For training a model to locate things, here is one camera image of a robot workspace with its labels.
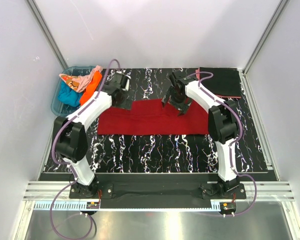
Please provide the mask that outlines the red t shirt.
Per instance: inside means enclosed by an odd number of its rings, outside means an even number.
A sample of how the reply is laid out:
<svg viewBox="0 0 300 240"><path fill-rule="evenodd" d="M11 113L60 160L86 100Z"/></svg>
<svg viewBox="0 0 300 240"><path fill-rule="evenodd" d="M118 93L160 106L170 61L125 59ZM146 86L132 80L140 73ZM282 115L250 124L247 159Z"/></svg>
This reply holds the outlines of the red t shirt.
<svg viewBox="0 0 300 240"><path fill-rule="evenodd" d="M98 119L99 135L207 135L208 113L195 101L184 115L160 99L138 100L130 110L111 107Z"/></svg>

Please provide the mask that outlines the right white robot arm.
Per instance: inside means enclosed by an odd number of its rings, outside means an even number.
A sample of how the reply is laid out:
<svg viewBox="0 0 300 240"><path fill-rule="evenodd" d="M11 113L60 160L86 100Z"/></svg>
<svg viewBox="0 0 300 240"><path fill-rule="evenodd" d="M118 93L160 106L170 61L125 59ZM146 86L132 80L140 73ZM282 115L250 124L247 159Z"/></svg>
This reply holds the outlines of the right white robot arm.
<svg viewBox="0 0 300 240"><path fill-rule="evenodd" d="M234 158L236 142L242 137L243 127L235 111L235 103L218 97L202 84L204 80L211 79L213 73L205 71L203 75L203 78L197 79L194 73L172 72L169 75L171 86L161 104L170 104L182 116L196 102L208 114L208 134L215 142L218 154L218 179L210 187L200 186L200 189L205 197L225 198L234 194L240 184Z"/></svg>

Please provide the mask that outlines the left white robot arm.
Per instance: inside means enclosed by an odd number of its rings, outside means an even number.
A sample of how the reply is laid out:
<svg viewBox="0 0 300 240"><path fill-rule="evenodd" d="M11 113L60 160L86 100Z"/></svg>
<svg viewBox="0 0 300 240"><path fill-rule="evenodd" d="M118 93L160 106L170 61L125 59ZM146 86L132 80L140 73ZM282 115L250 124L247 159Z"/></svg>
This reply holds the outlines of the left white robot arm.
<svg viewBox="0 0 300 240"><path fill-rule="evenodd" d="M98 178L87 160L87 130L106 110L119 107L130 110L132 100L128 99L131 77L116 71L111 80L102 81L99 89L75 112L54 120L52 159L56 164L70 168L74 176L71 185L86 196L98 192Z"/></svg>

